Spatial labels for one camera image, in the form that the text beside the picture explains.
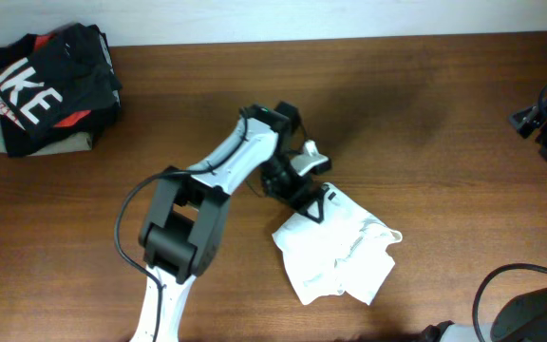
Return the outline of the white polo shirt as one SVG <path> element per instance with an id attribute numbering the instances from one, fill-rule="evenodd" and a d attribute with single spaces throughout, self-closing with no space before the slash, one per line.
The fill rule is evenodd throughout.
<path id="1" fill-rule="evenodd" d="M 370 304 L 395 265 L 387 247 L 403 240 L 341 189 L 330 186 L 325 219 L 315 223 L 293 214 L 273 233 L 285 271 L 304 305 L 349 294 Z"/>

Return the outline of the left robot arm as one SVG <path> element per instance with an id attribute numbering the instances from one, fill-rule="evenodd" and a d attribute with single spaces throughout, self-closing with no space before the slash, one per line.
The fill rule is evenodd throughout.
<path id="1" fill-rule="evenodd" d="M 324 221 L 328 188 L 315 186 L 312 178 L 328 172 L 331 160 L 311 139 L 292 148 L 295 132 L 303 128 L 291 104 L 242 107 L 236 128 L 202 161 L 187 169 L 170 166 L 131 190 L 133 199 L 151 182 L 157 185 L 138 236 L 143 262 L 122 256 L 146 277 L 133 340 L 178 340 L 190 289 L 217 254 L 231 196 L 255 170 L 265 196 L 312 222 Z"/>

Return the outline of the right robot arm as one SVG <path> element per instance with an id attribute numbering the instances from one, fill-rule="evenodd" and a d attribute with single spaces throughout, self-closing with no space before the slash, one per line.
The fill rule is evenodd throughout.
<path id="1" fill-rule="evenodd" d="M 510 116 L 511 124 L 523 138 L 539 131 L 536 142 L 547 161 L 547 99 Z M 530 271 L 547 275 L 547 267 L 514 263 L 499 267 L 479 286 L 472 306 L 472 324 L 464 326 L 444 321 L 426 327 L 420 341 L 530 341 L 547 342 L 547 287 L 512 298 L 497 314 L 493 323 L 482 325 L 479 319 L 481 297 L 496 277 L 510 271 Z"/>

